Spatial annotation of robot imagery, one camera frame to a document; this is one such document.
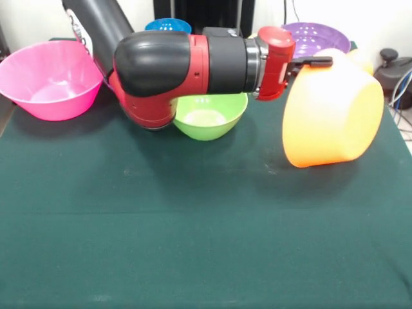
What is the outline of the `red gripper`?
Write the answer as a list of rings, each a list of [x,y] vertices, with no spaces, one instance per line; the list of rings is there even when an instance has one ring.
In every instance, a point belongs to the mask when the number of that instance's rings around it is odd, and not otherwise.
[[[296,77],[301,67],[309,65],[313,68],[327,68],[333,65],[331,56],[298,57],[292,60],[295,42],[292,34],[283,28],[275,26],[262,27],[256,37],[260,47],[261,67],[257,88],[254,96],[257,100],[274,100],[285,90],[288,68],[288,78]]]

